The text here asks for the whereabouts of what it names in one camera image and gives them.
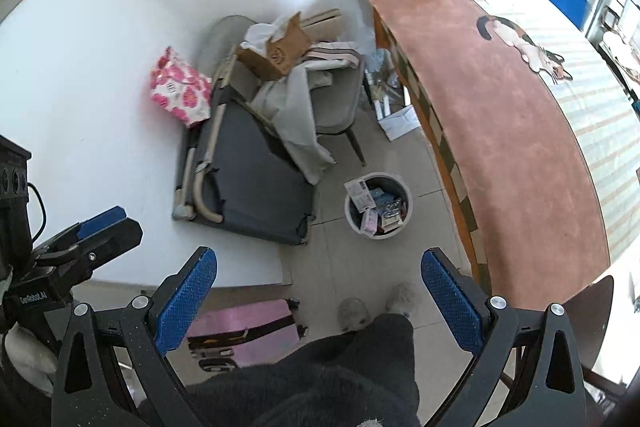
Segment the white pink toothpaste box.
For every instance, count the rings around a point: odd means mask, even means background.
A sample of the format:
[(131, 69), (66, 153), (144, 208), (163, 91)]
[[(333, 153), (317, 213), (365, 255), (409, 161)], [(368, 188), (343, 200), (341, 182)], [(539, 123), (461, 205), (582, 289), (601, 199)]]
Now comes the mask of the white pink toothpaste box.
[(375, 208), (368, 208), (363, 211), (360, 222), (360, 233), (368, 237), (373, 237), (378, 233), (378, 212)]

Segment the white paper leaflet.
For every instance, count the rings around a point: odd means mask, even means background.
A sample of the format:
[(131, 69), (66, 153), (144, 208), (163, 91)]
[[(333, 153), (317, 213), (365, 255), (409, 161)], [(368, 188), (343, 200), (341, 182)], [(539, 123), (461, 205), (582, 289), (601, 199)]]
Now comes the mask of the white paper leaflet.
[(355, 179), (345, 183), (347, 194), (359, 212), (374, 206), (369, 187), (363, 179)]

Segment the silver blister pill pack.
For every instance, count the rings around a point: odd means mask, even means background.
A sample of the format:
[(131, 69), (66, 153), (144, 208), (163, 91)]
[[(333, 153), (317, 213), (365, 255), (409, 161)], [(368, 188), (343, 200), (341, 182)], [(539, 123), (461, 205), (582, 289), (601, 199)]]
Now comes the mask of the silver blister pill pack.
[(381, 218), (405, 219), (407, 213), (407, 205), (405, 199), (401, 196), (386, 192), (378, 192), (374, 194), (375, 209)]

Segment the white round trash bin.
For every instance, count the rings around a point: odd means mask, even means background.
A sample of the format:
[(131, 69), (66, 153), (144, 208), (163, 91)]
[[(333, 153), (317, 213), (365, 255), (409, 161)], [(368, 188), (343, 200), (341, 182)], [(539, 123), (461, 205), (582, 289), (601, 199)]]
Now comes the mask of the white round trash bin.
[(404, 180), (386, 172), (371, 172), (344, 184), (347, 223), (360, 236), (390, 239), (408, 225), (413, 199)]

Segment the right grey fuzzy slipper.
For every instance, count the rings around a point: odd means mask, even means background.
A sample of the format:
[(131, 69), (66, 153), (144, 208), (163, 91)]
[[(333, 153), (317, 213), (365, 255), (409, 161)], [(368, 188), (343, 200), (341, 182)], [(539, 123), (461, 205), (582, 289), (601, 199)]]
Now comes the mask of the right grey fuzzy slipper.
[(402, 315), (410, 319), (416, 307), (416, 293), (411, 284), (400, 283), (390, 291), (385, 303), (385, 312)]

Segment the grey fuzzy slipper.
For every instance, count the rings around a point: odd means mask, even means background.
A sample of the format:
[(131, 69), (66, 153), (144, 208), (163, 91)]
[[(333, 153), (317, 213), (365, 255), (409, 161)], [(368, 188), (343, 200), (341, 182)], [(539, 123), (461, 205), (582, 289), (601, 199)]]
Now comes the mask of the grey fuzzy slipper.
[(400, 283), (390, 291), (385, 303), (385, 312), (402, 315), (410, 319), (416, 307), (416, 293), (411, 284)]
[(344, 299), (337, 308), (337, 322), (342, 332), (355, 332), (370, 323), (370, 313), (359, 298)]

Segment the pink suitcase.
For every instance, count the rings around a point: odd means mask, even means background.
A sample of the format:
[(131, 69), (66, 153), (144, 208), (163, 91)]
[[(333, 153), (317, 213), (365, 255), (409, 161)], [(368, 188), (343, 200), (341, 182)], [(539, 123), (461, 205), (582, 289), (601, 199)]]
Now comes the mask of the pink suitcase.
[(207, 373), (271, 362), (307, 335), (308, 327), (297, 321), (298, 308), (297, 299), (286, 298), (208, 311), (186, 333), (191, 355)]

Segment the left grey fuzzy slipper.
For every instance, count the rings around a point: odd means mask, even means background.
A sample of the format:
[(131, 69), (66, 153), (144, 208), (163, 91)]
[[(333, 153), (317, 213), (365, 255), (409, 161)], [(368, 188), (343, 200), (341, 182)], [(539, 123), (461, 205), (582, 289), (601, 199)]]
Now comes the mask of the left grey fuzzy slipper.
[(337, 322), (342, 332), (355, 332), (370, 323), (370, 313), (359, 298), (344, 299), (337, 308)]

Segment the person's black trousers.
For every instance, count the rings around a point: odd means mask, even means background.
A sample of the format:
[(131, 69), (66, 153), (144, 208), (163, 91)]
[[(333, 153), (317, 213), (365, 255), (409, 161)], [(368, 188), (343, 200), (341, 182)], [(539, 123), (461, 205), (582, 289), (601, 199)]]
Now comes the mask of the person's black trousers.
[(188, 394), (209, 426), (417, 426), (413, 326), (383, 313), (360, 331), (215, 376)]

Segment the grey folding cot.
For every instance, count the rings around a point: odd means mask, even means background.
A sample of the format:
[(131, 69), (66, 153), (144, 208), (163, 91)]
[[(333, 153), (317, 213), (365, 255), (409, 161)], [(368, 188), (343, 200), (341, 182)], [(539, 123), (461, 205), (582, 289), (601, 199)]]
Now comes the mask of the grey folding cot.
[(212, 117), (183, 131), (172, 217), (283, 245), (308, 241), (314, 188), (248, 105), (257, 79), (230, 56), (214, 74)]

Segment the pink floral bag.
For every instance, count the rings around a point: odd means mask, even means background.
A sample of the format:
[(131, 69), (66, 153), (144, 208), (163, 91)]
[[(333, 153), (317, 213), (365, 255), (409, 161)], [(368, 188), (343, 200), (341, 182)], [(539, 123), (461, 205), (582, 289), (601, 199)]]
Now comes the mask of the pink floral bag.
[(210, 117), (213, 80), (168, 46), (150, 74), (151, 101), (191, 128)]

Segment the white cloth on chair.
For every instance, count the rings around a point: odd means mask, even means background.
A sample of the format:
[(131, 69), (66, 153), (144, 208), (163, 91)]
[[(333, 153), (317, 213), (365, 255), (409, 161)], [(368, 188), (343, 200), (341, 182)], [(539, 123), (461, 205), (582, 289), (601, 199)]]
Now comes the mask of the white cloth on chair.
[(298, 15), (250, 26), (236, 56), (259, 80), (250, 107), (268, 120), (306, 180), (314, 185), (335, 159), (320, 135), (348, 133), (363, 82), (357, 43), (317, 39)]

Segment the grey upholstered chair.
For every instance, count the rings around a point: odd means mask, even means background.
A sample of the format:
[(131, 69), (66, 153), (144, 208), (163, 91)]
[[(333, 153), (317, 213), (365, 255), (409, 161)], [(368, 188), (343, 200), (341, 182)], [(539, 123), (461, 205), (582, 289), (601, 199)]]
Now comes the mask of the grey upholstered chair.
[[(254, 20), (243, 15), (229, 15), (214, 23), (206, 38), (203, 40), (196, 66), (203, 74), (213, 74), (217, 67), (229, 55), (230, 50), (236, 48), (242, 41), (250, 26), (256, 24)], [(364, 63), (357, 66), (346, 65), (333, 67), (331, 62), (340, 57), (334, 41), (319, 41), (311, 47), (313, 51), (326, 52), (330, 59), (327, 61), (307, 61), (307, 83), (309, 95), (306, 102), (310, 104), (314, 133), (317, 136), (333, 136), (344, 134), (352, 144), (361, 165), (366, 165), (361, 146), (352, 131), (360, 100), (364, 77)], [(323, 167), (313, 162), (314, 157), (306, 145), (297, 141), (297, 135), (302, 131), (283, 119), (290, 116), (295, 119), (300, 109), (278, 109), (282, 103), (282, 96), (276, 93), (275, 83), (264, 83), (249, 69), (242, 66), (239, 76), (232, 81), (233, 87), (246, 98), (252, 109), (264, 117), (274, 132), (283, 136), (285, 130), (292, 131), (292, 139), (288, 141), (290, 155), (305, 161), (304, 168), (311, 169), (315, 174)]]

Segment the brown cardboard box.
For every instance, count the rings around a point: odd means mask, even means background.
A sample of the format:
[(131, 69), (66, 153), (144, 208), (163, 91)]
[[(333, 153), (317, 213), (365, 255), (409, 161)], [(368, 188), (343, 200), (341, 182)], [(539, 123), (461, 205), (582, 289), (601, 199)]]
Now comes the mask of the brown cardboard box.
[(300, 27), (300, 13), (296, 13), (281, 16), (270, 24), (250, 26), (235, 55), (260, 80), (279, 80), (291, 72), (311, 43)]

